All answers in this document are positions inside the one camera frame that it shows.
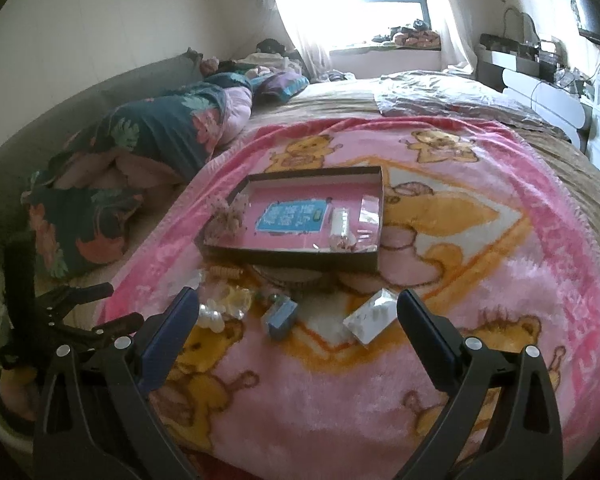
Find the white plastic packet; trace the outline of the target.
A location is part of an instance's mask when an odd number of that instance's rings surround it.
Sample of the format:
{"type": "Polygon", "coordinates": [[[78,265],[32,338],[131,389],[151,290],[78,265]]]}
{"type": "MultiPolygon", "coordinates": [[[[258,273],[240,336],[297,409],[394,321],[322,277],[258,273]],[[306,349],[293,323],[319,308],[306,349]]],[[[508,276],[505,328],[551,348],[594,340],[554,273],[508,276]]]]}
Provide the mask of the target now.
{"type": "Polygon", "coordinates": [[[191,288],[197,290],[200,284],[204,281],[204,271],[195,269],[184,278],[174,278],[168,288],[169,296],[176,296],[183,288],[191,288]]]}

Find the pearl ball hair clip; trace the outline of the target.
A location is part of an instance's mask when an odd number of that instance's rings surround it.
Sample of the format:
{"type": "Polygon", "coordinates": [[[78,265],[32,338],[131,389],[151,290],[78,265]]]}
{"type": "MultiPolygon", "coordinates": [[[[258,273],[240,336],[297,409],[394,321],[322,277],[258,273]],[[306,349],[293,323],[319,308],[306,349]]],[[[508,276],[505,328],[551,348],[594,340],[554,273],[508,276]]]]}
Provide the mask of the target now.
{"type": "Polygon", "coordinates": [[[196,325],[211,330],[215,334],[222,333],[225,330],[223,312],[224,308],[210,298],[204,304],[199,305],[196,325]]]}

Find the yellow jewelry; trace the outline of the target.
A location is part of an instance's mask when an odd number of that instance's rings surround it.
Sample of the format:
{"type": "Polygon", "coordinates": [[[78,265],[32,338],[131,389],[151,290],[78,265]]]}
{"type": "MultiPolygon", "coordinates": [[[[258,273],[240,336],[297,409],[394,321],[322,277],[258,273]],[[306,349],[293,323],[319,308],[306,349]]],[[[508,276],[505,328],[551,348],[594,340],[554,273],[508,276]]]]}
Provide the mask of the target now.
{"type": "Polygon", "coordinates": [[[229,318],[242,320],[251,309],[252,292],[248,288],[225,285],[215,299],[215,309],[229,318]]]}

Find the brown oval hair clip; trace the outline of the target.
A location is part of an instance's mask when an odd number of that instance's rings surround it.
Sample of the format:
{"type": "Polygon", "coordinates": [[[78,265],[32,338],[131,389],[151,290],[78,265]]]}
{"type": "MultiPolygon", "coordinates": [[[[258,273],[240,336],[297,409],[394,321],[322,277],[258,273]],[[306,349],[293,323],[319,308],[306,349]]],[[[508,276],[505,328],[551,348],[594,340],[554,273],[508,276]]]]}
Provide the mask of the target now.
{"type": "Polygon", "coordinates": [[[259,278],[284,289],[305,289],[315,287],[323,281],[324,274],[320,271],[273,268],[272,266],[253,266],[252,270],[259,278]]]}

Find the dark floral quilt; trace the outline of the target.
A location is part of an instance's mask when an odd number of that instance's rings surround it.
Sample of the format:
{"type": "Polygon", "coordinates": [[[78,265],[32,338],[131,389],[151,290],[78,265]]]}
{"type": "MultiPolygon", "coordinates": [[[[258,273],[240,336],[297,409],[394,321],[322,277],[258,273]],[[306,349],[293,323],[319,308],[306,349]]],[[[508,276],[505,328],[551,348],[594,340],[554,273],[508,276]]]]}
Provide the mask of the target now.
{"type": "Polygon", "coordinates": [[[129,218],[193,180],[251,107],[250,80],[219,73],[119,105],[75,133],[21,195],[44,272],[68,280],[120,260],[129,218]]]}

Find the grey headboard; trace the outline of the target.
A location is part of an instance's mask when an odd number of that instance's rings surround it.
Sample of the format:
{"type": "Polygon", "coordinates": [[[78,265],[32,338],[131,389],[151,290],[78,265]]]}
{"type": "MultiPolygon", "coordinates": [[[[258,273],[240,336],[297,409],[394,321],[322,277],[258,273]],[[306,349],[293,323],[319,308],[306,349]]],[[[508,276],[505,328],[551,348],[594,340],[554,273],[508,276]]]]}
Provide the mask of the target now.
{"type": "Polygon", "coordinates": [[[0,146],[0,244],[24,229],[20,194],[28,177],[46,166],[65,142],[118,105],[158,96],[202,79],[202,54],[186,52],[129,70],[66,99],[0,146]]]}

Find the white spotted fabric flower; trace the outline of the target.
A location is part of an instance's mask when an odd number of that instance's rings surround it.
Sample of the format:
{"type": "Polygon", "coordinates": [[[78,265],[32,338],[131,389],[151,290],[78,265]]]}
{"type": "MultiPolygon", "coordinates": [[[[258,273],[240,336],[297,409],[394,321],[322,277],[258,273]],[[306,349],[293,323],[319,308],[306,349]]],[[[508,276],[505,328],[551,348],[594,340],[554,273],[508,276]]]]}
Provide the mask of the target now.
{"type": "Polygon", "coordinates": [[[211,218],[204,228],[206,243],[235,237],[245,231],[245,214],[249,206],[247,194],[238,193],[232,200],[216,196],[210,200],[209,205],[211,218]]]}

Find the pink teddy bear blanket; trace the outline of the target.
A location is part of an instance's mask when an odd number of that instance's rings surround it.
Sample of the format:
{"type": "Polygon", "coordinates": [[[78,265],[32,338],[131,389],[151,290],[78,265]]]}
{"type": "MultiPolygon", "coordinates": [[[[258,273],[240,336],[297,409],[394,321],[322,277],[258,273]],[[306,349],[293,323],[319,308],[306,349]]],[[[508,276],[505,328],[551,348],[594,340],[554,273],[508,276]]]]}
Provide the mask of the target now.
{"type": "Polygon", "coordinates": [[[441,415],[403,289],[479,346],[539,350],[565,472],[600,437],[600,172],[548,133],[443,117],[265,126],[190,182],[102,318],[201,318],[152,396],[229,479],[385,479],[441,415]]]}

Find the white earring card packet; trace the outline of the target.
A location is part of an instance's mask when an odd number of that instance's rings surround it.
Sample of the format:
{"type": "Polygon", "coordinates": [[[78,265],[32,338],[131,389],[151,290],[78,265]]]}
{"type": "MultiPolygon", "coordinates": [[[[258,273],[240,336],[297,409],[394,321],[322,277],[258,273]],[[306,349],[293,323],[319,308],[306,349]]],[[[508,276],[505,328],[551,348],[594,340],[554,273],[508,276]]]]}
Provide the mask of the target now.
{"type": "Polygon", "coordinates": [[[381,289],[361,307],[347,316],[342,324],[363,346],[368,346],[396,320],[398,295],[381,289]]]}

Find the blue label card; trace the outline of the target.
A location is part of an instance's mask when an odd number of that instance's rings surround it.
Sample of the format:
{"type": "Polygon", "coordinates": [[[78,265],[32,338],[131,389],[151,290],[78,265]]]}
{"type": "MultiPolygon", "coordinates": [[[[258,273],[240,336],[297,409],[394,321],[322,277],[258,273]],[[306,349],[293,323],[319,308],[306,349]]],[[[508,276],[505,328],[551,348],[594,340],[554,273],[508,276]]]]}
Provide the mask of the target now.
{"type": "Polygon", "coordinates": [[[327,200],[292,200],[270,203],[256,223],[256,231],[273,234],[303,234],[321,231],[327,200]]]}

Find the dark shallow cardboard tray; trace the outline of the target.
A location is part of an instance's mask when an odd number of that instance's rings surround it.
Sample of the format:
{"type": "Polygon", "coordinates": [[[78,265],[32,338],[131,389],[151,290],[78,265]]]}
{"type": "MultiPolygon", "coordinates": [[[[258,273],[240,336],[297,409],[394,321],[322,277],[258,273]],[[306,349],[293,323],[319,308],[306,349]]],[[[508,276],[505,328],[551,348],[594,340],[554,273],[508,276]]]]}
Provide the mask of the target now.
{"type": "Polygon", "coordinates": [[[196,236],[207,258],[254,266],[374,272],[384,213],[378,166],[250,174],[196,236]]]}

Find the white hair claw clip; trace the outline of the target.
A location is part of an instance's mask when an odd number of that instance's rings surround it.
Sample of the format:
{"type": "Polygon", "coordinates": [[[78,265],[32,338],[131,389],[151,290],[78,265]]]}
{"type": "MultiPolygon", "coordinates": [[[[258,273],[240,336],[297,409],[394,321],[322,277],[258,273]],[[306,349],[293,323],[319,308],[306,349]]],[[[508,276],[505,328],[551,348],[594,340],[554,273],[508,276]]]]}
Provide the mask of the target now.
{"type": "Polygon", "coordinates": [[[335,207],[332,210],[332,220],[330,220],[329,237],[336,240],[337,243],[347,243],[350,240],[350,211],[346,207],[335,207]]]}

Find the purple teal pillow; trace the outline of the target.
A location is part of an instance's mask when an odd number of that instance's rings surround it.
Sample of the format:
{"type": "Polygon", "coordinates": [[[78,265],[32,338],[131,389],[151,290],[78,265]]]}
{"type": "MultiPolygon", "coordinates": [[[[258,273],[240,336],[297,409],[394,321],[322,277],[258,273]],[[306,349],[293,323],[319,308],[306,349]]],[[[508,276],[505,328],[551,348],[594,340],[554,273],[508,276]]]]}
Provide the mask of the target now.
{"type": "Polygon", "coordinates": [[[295,72],[277,72],[251,81],[254,104],[284,104],[308,88],[306,76],[295,72]]]}

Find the white rounded bed footboard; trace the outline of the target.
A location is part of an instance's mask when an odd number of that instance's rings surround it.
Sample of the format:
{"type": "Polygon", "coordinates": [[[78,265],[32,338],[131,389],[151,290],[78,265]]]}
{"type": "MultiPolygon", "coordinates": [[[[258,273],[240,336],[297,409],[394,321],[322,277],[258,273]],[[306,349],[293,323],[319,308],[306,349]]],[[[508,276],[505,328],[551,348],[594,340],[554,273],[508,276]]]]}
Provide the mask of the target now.
{"type": "Polygon", "coordinates": [[[503,70],[502,79],[504,94],[528,106],[552,126],[561,128],[574,147],[583,151],[581,133],[588,128],[590,113],[576,96],[508,68],[503,70]]]}

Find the grey striped folded blanket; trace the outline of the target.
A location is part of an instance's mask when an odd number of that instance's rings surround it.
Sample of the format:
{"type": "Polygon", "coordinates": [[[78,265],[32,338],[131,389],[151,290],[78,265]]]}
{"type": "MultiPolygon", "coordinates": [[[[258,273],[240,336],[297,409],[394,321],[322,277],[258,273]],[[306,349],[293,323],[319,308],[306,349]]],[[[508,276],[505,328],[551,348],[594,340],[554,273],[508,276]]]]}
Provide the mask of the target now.
{"type": "Polygon", "coordinates": [[[374,99],[389,116],[444,116],[500,122],[513,129],[545,131],[568,142],[565,131],[551,125],[528,105],[481,82],[432,70],[381,76],[374,99]]]}

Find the window with curtains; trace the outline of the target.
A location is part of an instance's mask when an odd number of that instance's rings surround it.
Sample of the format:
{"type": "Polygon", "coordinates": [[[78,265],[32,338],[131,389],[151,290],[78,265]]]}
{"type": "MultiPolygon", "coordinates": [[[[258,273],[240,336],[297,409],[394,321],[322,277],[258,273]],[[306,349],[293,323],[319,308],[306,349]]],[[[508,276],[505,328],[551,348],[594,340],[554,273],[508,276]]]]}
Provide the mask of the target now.
{"type": "MultiPolygon", "coordinates": [[[[299,51],[310,77],[321,77],[332,68],[330,52],[356,44],[387,14],[370,0],[275,0],[286,32],[299,51]]],[[[434,30],[442,39],[442,65],[469,74],[478,58],[471,40],[462,0],[426,0],[434,30]]]]}

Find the black white desk shelf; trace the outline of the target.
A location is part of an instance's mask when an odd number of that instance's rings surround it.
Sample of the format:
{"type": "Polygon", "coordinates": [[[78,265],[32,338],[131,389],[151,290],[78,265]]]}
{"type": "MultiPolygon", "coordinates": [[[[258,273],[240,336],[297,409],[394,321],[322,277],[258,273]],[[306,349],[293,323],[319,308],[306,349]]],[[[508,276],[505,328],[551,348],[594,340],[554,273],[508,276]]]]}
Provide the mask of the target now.
{"type": "Polygon", "coordinates": [[[562,60],[555,50],[543,50],[542,44],[520,44],[500,36],[482,34],[478,57],[483,63],[531,77],[552,80],[562,60]]]}

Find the clothes pile on windowsill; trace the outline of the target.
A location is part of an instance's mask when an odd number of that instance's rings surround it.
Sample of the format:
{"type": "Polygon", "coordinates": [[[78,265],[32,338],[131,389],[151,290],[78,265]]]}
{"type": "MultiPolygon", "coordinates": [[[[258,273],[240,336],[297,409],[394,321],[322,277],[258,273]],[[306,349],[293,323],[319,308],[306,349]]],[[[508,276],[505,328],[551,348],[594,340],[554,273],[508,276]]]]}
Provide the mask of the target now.
{"type": "Polygon", "coordinates": [[[440,35],[423,20],[409,25],[390,27],[372,39],[374,44],[407,50],[440,50],[440,35]]]}

